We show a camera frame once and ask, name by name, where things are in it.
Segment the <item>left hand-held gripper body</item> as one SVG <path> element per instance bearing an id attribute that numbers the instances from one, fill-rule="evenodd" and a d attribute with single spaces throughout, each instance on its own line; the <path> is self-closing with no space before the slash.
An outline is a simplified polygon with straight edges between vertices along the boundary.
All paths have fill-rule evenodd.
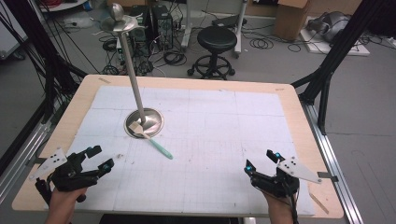
<path id="1" fill-rule="evenodd" d="M 93 176 L 93 172 L 83 172 L 82 163 L 85 159 L 79 153 L 66 156 L 58 147 L 46 158 L 37 170 L 28 177 L 35 181 L 35 187 L 46 203 L 50 203 L 52 190 L 50 184 L 59 191 L 73 191 L 95 185 L 99 178 Z"/>

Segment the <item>person's right hand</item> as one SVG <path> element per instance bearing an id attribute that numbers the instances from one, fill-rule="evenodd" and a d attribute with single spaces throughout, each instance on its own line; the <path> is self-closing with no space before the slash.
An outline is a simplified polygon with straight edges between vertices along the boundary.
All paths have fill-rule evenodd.
<path id="1" fill-rule="evenodd" d="M 264 191 L 263 196 L 268 204 L 268 214 L 271 224 L 297 224 L 297 217 L 294 215 L 292 204 L 296 196 L 277 198 Z"/>

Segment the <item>thin wooden strip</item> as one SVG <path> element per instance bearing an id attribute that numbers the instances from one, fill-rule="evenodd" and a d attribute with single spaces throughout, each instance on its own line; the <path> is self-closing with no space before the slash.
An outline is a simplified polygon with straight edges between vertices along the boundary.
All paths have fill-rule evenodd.
<path id="1" fill-rule="evenodd" d="M 329 210 L 326 208 L 326 206 L 313 194 L 313 193 L 309 193 L 309 196 L 311 197 L 311 199 L 320 207 L 320 209 L 325 213 L 325 214 L 329 214 Z"/>

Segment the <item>white grid mat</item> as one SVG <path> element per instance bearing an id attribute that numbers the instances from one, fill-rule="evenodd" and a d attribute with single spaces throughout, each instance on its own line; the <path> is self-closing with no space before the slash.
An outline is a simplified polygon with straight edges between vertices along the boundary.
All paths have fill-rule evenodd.
<path id="1" fill-rule="evenodd" d="M 267 205 L 250 184 L 245 164 L 274 175 L 267 150 L 295 155 L 286 116 L 274 93 L 141 89 L 143 104 L 164 117 L 155 139 L 129 136 L 124 121 L 134 111 L 128 87 L 103 86 L 95 94 L 70 147 L 100 146 L 87 170 L 112 159 L 111 172 L 89 188 L 80 211 L 174 215 L 263 216 Z"/>

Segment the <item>tall metal stand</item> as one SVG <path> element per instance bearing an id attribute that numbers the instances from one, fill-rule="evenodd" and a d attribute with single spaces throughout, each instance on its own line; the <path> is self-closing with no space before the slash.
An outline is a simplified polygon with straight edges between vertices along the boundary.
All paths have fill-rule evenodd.
<path id="1" fill-rule="evenodd" d="M 128 45 L 127 34 L 134 29 L 140 28 L 137 18 L 124 14 L 123 7 L 118 3 L 112 3 L 109 7 L 110 16 L 101 22 L 101 28 L 105 32 L 115 34 L 121 45 L 127 74 L 132 85 L 136 111 L 132 112 L 124 122 L 124 130 L 134 138 L 143 138 L 153 141 L 163 128 L 164 118 L 156 109 L 143 106 L 131 51 Z"/>

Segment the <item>black computer tower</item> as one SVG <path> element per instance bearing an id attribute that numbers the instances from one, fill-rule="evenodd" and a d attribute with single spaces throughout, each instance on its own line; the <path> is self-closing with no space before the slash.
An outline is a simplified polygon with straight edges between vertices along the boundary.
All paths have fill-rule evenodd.
<path id="1" fill-rule="evenodd" d="M 135 28 L 130 32 L 134 56 L 148 57 L 150 55 L 149 43 L 153 39 L 149 6 L 134 5 L 130 15 L 136 17 L 139 25 L 139 28 Z"/>
<path id="2" fill-rule="evenodd" d="M 155 41 L 159 49 L 173 47 L 173 18 L 164 5 L 157 5 L 151 9 Z"/>

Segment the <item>black round stool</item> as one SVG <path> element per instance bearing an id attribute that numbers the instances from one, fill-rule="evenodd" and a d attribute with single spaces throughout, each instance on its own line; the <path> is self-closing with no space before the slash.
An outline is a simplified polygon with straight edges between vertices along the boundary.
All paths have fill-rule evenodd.
<path id="1" fill-rule="evenodd" d="M 237 44 L 237 37 L 232 31 L 225 27 L 209 26 L 198 33 L 197 41 L 210 54 L 196 60 L 187 71 L 189 76 L 198 72 L 202 78 L 219 77 L 226 80 L 228 75 L 235 74 L 230 62 L 221 56 L 221 53 L 233 49 Z"/>

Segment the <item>white foam board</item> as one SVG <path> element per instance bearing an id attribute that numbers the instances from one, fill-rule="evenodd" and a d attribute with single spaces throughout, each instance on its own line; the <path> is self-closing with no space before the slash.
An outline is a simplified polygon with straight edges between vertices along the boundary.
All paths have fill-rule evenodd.
<path id="1" fill-rule="evenodd" d="M 328 54 L 331 50 L 330 44 L 314 31 L 306 31 L 305 29 L 303 29 L 300 32 L 300 37 L 304 42 L 307 50 L 311 53 Z M 364 47 L 360 41 L 357 41 L 347 55 L 369 56 L 370 51 L 366 47 Z"/>

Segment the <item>cardboard box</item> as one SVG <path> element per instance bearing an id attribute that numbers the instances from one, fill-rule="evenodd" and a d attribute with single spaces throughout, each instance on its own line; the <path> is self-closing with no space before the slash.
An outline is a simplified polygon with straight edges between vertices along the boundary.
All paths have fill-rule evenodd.
<path id="1" fill-rule="evenodd" d="M 303 28 L 309 8 L 310 0 L 278 0 L 273 34 L 285 40 L 295 40 Z"/>

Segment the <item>black flat device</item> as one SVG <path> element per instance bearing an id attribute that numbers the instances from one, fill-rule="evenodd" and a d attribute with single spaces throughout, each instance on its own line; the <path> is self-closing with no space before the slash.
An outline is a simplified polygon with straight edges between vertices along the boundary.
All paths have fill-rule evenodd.
<path id="1" fill-rule="evenodd" d="M 239 16 L 233 15 L 226 18 L 216 19 L 212 21 L 212 24 L 215 26 L 224 26 L 227 28 L 237 27 L 239 24 Z"/>

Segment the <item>grey bag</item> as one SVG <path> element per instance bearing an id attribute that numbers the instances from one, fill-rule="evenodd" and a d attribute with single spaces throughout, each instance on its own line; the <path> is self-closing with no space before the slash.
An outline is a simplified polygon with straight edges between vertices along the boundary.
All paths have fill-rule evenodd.
<path id="1" fill-rule="evenodd" d="M 346 28 L 350 17 L 340 11 L 324 12 L 321 16 L 308 21 L 305 29 L 315 31 L 326 42 L 332 43 Z"/>

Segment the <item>metal table bracket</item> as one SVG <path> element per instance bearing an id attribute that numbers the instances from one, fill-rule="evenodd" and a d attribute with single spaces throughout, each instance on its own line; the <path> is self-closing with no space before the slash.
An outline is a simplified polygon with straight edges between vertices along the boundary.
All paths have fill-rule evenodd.
<path id="1" fill-rule="evenodd" d="M 318 177 L 320 178 L 328 178 L 330 179 L 333 183 L 338 182 L 338 177 L 336 175 L 332 175 L 328 172 L 318 172 Z"/>

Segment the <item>aluminium rail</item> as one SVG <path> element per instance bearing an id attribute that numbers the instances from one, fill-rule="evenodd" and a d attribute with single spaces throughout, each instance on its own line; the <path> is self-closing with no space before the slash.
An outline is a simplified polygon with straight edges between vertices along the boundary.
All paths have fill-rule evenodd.
<path id="1" fill-rule="evenodd" d="M 10 161 L 5 171 L 0 175 L 0 204 L 5 201 L 8 194 L 13 190 L 18 179 L 31 161 L 35 160 L 35 154 L 45 142 L 51 130 L 51 124 L 38 123 L 32 131 L 27 133 L 21 145 L 17 147 L 17 153 Z"/>
<path id="2" fill-rule="evenodd" d="M 318 112 L 313 105 L 302 104 L 302 108 L 310 124 L 313 135 L 317 141 L 319 152 L 324 160 L 328 173 L 332 177 L 332 184 L 339 202 L 344 210 L 344 218 L 348 224 L 364 224 L 361 213 L 351 191 L 347 185 L 344 173 L 333 152 L 329 137 L 323 134 L 317 125 Z"/>

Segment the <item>green handled spatula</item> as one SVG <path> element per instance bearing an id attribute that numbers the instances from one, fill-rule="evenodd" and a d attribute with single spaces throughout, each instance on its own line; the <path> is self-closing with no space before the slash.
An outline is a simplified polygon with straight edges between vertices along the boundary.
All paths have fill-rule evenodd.
<path id="1" fill-rule="evenodd" d="M 173 159 L 173 155 L 166 150 L 163 146 L 161 146 L 159 143 L 157 143 L 154 139 L 152 139 L 149 135 L 147 135 L 144 132 L 143 127 L 137 122 L 134 121 L 129 125 L 129 128 L 134 132 L 134 133 L 138 133 L 141 134 L 145 139 L 149 140 L 150 143 L 157 149 L 159 150 L 167 159 L 172 160 Z"/>

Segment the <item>black metal frame stand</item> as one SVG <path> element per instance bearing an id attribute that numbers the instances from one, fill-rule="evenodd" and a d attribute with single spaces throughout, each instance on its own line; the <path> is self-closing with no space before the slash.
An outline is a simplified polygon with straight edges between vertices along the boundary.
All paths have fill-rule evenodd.
<path id="1" fill-rule="evenodd" d="M 87 72 L 74 66 L 61 56 L 52 44 L 29 0 L 3 0 L 0 6 L 3 5 L 7 6 L 22 30 L 27 34 L 28 40 L 35 47 L 35 51 L 32 51 L 11 24 L 7 22 L 3 14 L 0 13 L 0 22 L 27 53 L 37 74 L 45 79 L 45 99 L 0 158 L 0 176 L 10 166 L 12 160 L 20 151 L 21 145 L 37 123 L 41 119 L 49 120 L 50 115 L 53 114 L 55 98 L 59 95 L 72 94 L 77 91 L 78 84 L 73 79 L 72 74 L 82 78 L 88 75 Z"/>
<path id="2" fill-rule="evenodd" d="M 359 40 L 366 28 L 375 20 L 391 0 L 362 0 L 352 15 L 346 28 L 335 41 L 321 65 L 310 75 L 291 83 L 294 88 L 307 85 L 299 94 L 299 99 L 306 105 L 313 105 L 320 95 L 317 125 L 320 132 L 326 135 L 326 114 L 331 80 L 334 72 L 345 59 L 353 45 Z"/>

